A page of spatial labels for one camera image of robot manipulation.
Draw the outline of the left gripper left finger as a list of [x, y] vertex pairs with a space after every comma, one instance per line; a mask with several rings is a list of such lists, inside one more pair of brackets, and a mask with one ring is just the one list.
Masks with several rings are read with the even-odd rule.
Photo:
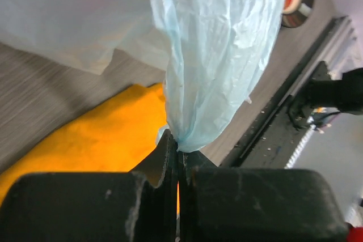
[[165, 130], [128, 172], [38, 172], [1, 204], [2, 241], [174, 241], [177, 144]]

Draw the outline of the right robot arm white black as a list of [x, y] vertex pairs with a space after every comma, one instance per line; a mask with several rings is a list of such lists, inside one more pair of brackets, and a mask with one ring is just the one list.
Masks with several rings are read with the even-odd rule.
[[287, 114], [297, 129], [308, 126], [308, 119], [313, 110], [318, 108], [336, 108], [336, 112], [313, 119], [312, 124], [319, 126], [329, 116], [340, 113], [362, 115], [362, 68], [356, 68], [342, 74], [341, 79], [332, 80], [324, 61], [319, 68], [324, 68], [319, 75], [325, 80], [312, 77], [293, 96]]

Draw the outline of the light blue printed plastic bag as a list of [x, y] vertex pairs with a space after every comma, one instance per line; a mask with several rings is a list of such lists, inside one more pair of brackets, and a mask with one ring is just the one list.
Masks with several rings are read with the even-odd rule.
[[284, 0], [1, 0], [1, 41], [101, 74], [115, 49], [166, 71], [182, 152], [212, 143], [267, 67]]

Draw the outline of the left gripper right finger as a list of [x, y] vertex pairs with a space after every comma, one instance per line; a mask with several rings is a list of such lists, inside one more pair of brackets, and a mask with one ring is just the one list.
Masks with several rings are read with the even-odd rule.
[[345, 241], [328, 182], [307, 169], [222, 168], [180, 153], [181, 241]]

